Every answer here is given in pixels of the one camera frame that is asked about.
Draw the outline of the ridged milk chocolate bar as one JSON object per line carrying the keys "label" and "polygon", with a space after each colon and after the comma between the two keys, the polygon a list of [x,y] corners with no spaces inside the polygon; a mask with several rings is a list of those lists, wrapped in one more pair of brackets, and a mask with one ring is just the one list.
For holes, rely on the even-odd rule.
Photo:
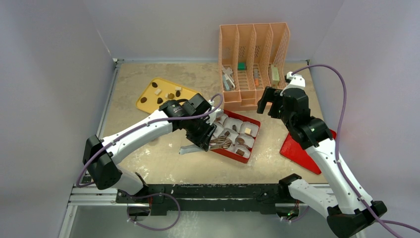
{"label": "ridged milk chocolate bar", "polygon": [[238,154],[238,155],[240,155],[240,156],[244,156],[244,154],[245,154],[245,152],[244,151],[242,151],[242,150],[237,150],[236,151],[236,154]]}

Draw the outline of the metal tongs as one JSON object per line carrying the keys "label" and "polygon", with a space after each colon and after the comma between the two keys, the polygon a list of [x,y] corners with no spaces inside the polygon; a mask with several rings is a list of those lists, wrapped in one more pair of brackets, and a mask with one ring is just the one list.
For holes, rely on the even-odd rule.
{"label": "metal tongs", "polygon": [[179,150],[180,155],[188,154],[188,153],[195,153],[200,151],[207,152],[208,150],[214,149],[227,149],[232,145],[232,141],[227,136],[219,136],[215,139],[211,139],[209,143],[205,143],[202,146],[198,146],[195,144],[188,145],[188,146],[181,146]]}

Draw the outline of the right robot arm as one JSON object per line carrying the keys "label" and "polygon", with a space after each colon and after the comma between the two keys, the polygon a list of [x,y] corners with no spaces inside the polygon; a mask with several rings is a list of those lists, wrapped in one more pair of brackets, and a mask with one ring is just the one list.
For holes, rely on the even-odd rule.
{"label": "right robot arm", "polygon": [[382,201],[374,201],[349,172],[337,150],[334,137],[325,122],[311,116],[309,98],[303,89],[276,89],[267,86],[258,101],[262,114],[271,103],[268,115],[280,119],[291,138],[306,151],[328,181],[333,195],[309,185],[297,174],[279,181],[278,195],[285,202],[304,202],[326,218],[328,226],[339,238],[350,238],[370,226],[387,212]]}

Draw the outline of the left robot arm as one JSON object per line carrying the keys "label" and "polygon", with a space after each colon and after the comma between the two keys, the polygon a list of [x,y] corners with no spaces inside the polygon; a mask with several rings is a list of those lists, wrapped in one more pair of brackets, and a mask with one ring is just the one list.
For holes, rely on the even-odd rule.
{"label": "left robot arm", "polygon": [[181,155],[208,151],[215,132],[214,121],[222,113],[214,99],[197,93],[189,100],[168,100],[147,118],[114,135],[102,139],[93,135],[86,141],[84,167],[77,187],[95,184],[97,189],[123,190],[136,203],[146,200],[148,190],[138,174],[118,167],[128,155],[149,142],[177,130],[185,130],[191,145],[182,146]]}

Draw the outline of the red box lid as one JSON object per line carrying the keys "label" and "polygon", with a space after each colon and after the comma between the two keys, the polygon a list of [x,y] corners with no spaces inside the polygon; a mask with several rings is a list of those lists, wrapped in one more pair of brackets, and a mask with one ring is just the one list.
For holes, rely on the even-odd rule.
{"label": "red box lid", "polygon": [[331,177],[335,173],[334,170],[337,169],[337,166],[334,164],[334,147],[337,133],[334,130],[331,133],[332,139],[328,138],[321,141],[318,147],[310,147],[307,150],[304,150],[292,138],[291,133],[288,133],[280,149],[280,154],[317,175],[326,172]]}

